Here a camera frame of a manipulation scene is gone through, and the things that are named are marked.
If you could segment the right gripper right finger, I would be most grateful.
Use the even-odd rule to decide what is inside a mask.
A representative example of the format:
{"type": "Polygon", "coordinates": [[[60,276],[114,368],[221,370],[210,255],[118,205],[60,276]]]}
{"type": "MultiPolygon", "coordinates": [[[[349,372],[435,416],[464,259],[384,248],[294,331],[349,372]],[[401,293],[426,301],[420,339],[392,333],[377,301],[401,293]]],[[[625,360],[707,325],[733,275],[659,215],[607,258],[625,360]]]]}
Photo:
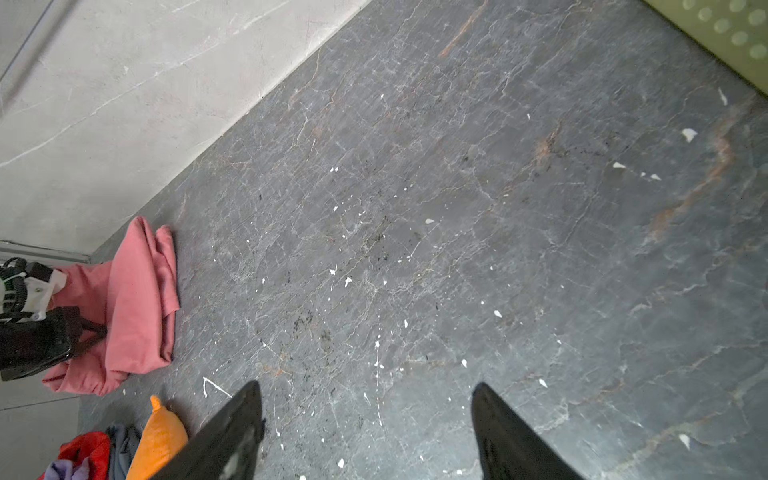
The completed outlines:
{"type": "Polygon", "coordinates": [[[471,417],[485,479],[582,478],[484,382],[473,390],[471,417]]]}

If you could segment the orange plush fish toy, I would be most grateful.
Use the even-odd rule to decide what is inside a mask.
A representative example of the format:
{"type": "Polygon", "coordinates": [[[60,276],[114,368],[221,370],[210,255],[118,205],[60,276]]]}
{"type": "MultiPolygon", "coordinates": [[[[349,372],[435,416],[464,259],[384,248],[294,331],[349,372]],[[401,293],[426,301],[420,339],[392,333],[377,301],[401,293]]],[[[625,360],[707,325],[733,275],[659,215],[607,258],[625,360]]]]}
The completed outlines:
{"type": "Polygon", "coordinates": [[[127,480],[151,479],[188,443],[186,429],[179,417],[159,397],[153,395],[150,401],[152,412],[142,432],[127,480]]]}

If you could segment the red folded t shirt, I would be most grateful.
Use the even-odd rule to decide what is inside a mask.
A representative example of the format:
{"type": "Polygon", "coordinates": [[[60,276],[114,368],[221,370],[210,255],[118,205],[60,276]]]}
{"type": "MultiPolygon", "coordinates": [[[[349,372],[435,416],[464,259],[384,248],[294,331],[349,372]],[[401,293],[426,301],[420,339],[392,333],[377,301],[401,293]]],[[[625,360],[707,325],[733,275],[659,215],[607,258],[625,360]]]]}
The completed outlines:
{"type": "Polygon", "coordinates": [[[90,465],[88,480],[106,480],[110,455],[111,441],[108,435],[103,432],[89,432],[62,445],[57,459],[72,460],[76,464],[88,459],[90,465]]]}

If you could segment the green plastic basket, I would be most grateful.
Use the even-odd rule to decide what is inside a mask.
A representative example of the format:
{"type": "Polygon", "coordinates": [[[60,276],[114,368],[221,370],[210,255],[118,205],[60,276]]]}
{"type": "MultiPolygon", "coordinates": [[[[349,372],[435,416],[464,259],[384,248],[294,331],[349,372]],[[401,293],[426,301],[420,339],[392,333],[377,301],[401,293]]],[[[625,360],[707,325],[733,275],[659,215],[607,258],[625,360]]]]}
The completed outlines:
{"type": "Polygon", "coordinates": [[[767,94],[767,0],[644,0],[644,3],[767,94]]]}

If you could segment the pink t shirt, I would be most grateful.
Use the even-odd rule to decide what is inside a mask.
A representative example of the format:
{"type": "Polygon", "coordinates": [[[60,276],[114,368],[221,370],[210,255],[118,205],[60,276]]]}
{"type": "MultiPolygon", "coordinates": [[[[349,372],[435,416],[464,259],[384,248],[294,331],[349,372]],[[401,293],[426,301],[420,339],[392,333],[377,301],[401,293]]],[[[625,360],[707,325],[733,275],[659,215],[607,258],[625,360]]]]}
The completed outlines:
{"type": "Polygon", "coordinates": [[[180,303],[168,226],[154,230],[136,217],[112,260],[62,271],[66,284],[51,305],[78,307],[85,319],[106,327],[106,338],[47,370],[43,385],[56,393],[104,396],[131,375],[171,364],[180,303]]]}

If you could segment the purple folded t shirt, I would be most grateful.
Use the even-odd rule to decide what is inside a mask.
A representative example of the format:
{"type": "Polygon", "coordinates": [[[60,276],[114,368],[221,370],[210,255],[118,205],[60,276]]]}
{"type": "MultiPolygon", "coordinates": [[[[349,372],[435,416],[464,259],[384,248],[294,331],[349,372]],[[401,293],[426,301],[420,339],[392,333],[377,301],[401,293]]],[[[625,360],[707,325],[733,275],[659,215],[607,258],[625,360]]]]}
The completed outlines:
{"type": "Polygon", "coordinates": [[[39,480],[88,480],[90,478],[89,460],[76,464],[72,460],[57,459],[51,462],[39,480]]]}

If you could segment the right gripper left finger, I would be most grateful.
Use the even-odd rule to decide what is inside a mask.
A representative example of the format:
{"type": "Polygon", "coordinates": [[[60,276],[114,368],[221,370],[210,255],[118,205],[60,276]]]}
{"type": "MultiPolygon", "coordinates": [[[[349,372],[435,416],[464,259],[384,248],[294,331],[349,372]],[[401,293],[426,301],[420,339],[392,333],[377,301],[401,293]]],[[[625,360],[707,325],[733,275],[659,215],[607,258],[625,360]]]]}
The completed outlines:
{"type": "Polygon", "coordinates": [[[264,435],[261,389],[251,380],[153,477],[252,480],[264,435]]]}

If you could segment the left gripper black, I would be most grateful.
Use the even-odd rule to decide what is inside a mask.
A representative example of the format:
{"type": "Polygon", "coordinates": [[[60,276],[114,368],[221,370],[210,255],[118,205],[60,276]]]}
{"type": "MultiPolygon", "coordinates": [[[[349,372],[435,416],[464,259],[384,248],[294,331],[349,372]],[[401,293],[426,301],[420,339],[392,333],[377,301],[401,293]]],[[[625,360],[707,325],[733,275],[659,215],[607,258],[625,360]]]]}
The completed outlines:
{"type": "Polygon", "coordinates": [[[78,307],[59,307],[43,320],[1,323],[1,380],[34,376],[79,357],[105,340],[107,327],[78,307]]]}

